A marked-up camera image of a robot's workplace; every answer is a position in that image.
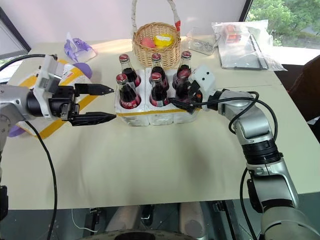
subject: wire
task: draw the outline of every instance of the wire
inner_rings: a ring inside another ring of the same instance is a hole
[[[228,102],[228,101],[233,101],[233,100],[249,100],[252,101],[250,103],[250,105],[248,107],[246,107],[243,111],[241,111],[240,113],[238,113],[234,118],[232,118],[232,120],[229,123],[229,130],[233,133],[236,134],[236,132],[232,129],[232,125],[235,122],[235,120],[237,120],[240,116],[242,116],[244,113],[246,113],[250,108],[252,108],[252,106],[256,103],[259,103],[261,105],[263,105],[271,114],[273,122],[274,122],[274,133],[273,133],[273,139],[274,141],[276,141],[277,137],[278,137],[278,120],[276,117],[275,112],[272,110],[272,108],[266,104],[264,101],[259,100],[259,94],[255,91],[249,91],[248,93],[250,94],[255,94],[255,98],[251,98],[251,97],[230,97],[230,98],[225,98],[225,99],[218,99],[218,100],[212,100],[212,101],[207,101],[207,102],[195,102],[193,105],[195,106],[202,106],[202,105],[208,105],[208,104],[217,104],[217,103],[223,103],[223,102]],[[251,222],[249,220],[246,208],[245,208],[245,204],[244,204],[244,196],[243,196],[243,189],[244,189],[244,181],[245,181],[245,177],[246,174],[248,172],[248,169],[245,168],[241,177],[241,181],[240,181],[240,204],[241,204],[241,208],[242,208],[242,212],[246,221],[246,224],[248,225],[248,228],[250,230],[251,233],[251,237],[253,238],[253,240],[257,240],[255,231],[253,230],[253,227],[251,225]]]
[[[5,64],[3,64],[2,66],[0,66],[0,72],[5,69],[6,67],[8,67],[9,65],[18,62],[20,60],[23,59],[30,59],[30,58],[44,58],[46,55],[45,54],[29,54],[29,55],[23,55],[23,56],[18,56],[14,59],[12,59],[11,61],[6,62]]]
[[[49,153],[44,141],[42,140],[39,132],[37,131],[37,129],[30,122],[25,121],[25,123],[30,128],[32,128],[32,130],[35,132],[37,138],[39,139],[39,141],[40,141],[40,143],[41,143],[41,145],[42,145],[42,147],[43,147],[43,149],[44,149],[44,151],[46,153],[46,156],[48,157],[50,168],[51,168],[51,172],[52,172],[53,190],[54,190],[54,206],[53,206],[53,214],[52,214],[52,218],[51,218],[49,231],[48,231],[48,234],[47,234],[47,237],[46,237],[47,240],[50,240],[51,234],[52,234],[52,230],[53,230],[54,224],[55,224],[55,219],[56,219],[56,215],[57,215],[57,204],[58,204],[57,179],[56,179],[55,168],[54,168],[54,165],[52,163],[52,159],[51,159],[50,153]]]
[[[266,104],[264,101],[261,100],[256,100],[256,98],[252,98],[252,97],[245,97],[245,96],[238,96],[238,97],[229,97],[229,98],[225,98],[225,99],[217,99],[217,100],[212,100],[212,101],[205,101],[205,102],[193,102],[192,105],[194,106],[202,106],[202,105],[209,105],[209,104],[218,104],[218,103],[224,103],[224,102],[229,102],[229,101],[233,101],[233,100],[248,100],[248,101],[256,101],[257,103],[261,104],[262,106],[264,106],[271,114],[273,122],[274,122],[274,133],[273,133],[273,138],[274,140],[277,139],[278,136],[278,120],[276,117],[275,112],[272,110],[272,108]]]
[[[247,106],[244,110],[242,110],[240,113],[238,113],[237,115],[234,116],[234,118],[231,119],[231,121],[229,122],[229,130],[230,132],[232,132],[233,134],[236,134],[236,132],[232,129],[232,125],[234,124],[234,122],[240,118],[243,114],[245,114],[250,108],[253,107],[253,105],[256,104],[256,102],[258,101],[259,98],[259,93],[257,93],[256,91],[248,91],[249,94],[254,94],[255,98],[254,100],[249,104],[249,106]]]
[[[243,191],[244,191],[244,181],[245,181],[245,177],[246,174],[248,172],[248,169],[245,168],[241,177],[241,181],[240,181],[240,204],[241,204],[241,208],[242,208],[242,212],[246,221],[246,224],[248,225],[249,231],[251,233],[251,236],[253,238],[253,240],[257,240],[256,234],[254,229],[252,228],[251,222],[249,220],[246,208],[245,208],[245,204],[244,204],[244,195],[243,195]]]
[[[90,228],[87,228],[87,227],[79,227],[79,226],[76,224],[75,220],[74,220],[74,209],[73,209],[73,208],[71,208],[71,217],[72,217],[73,224],[74,224],[78,229],[84,229],[84,230],[87,230],[87,231],[92,232],[92,233],[97,233],[97,232],[98,232],[98,230],[91,230]]]

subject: table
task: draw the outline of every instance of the table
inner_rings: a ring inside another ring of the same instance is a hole
[[[132,50],[131,40],[90,44],[98,51],[88,62],[92,82],[115,89],[115,76],[121,70],[118,56]],[[67,59],[63,45],[43,43],[31,53],[57,53]],[[128,54],[133,67],[142,68],[132,52]],[[18,84],[41,61],[24,61],[9,83]],[[221,69],[217,52],[211,56],[193,52],[191,62],[194,67],[207,64],[218,88],[258,91],[277,115],[277,146],[298,193],[320,191],[320,145],[276,75]],[[113,113],[114,94],[98,97],[84,111]],[[95,126],[66,123],[44,140],[55,167],[58,208],[237,199],[246,160],[228,123],[214,111],[201,111],[191,123],[164,126],[130,127],[120,118]],[[151,148],[151,143],[158,147]],[[27,133],[9,138],[1,166],[10,209],[53,207],[51,170],[36,138]],[[248,197],[246,187],[244,196]]]

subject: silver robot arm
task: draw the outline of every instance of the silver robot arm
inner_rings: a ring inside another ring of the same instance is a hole
[[[208,110],[216,110],[230,121],[254,100],[248,92],[214,89],[214,76],[202,65],[189,78],[189,97],[193,103]],[[205,104],[210,101],[244,97]],[[189,112],[192,108],[183,106]],[[320,240],[319,233],[299,211],[296,188],[288,172],[283,154],[278,151],[268,118],[256,105],[238,117],[232,124],[246,158],[250,174],[247,181],[252,207],[261,218],[261,239],[264,240]]]
[[[116,117],[105,112],[79,114],[76,102],[80,94],[105,95],[113,89],[101,84],[59,85],[64,66],[57,62],[57,56],[45,55],[32,90],[27,87],[0,84],[0,163],[7,136],[11,128],[20,121],[30,121],[36,117],[58,119],[73,126],[96,125]],[[0,221],[8,213],[7,187],[0,186]]]

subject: plastic bag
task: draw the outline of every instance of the plastic bag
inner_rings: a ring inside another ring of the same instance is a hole
[[[70,32],[66,34],[64,52],[76,63],[85,63],[97,55],[85,41],[77,37],[72,38]]]
[[[273,36],[266,30],[268,20],[211,25],[221,34],[218,48],[222,68],[286,71],[271,55]]]

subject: green tree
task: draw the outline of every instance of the green tree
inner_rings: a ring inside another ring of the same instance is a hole
[[[293,14],[293,30],[299,33],[306,27],[320,32],[320,0],[286,0],[285,5]]]
[[[268,19],[268,32],[275,46],[320,48],[320,0],[253,0],[247,21]]]
[[[295,16],[283,0],[254,0],[246,20],[264,19],[268,19],[268,31],[275,31],[275,37],[292,34],[289,26],[294,24]]]

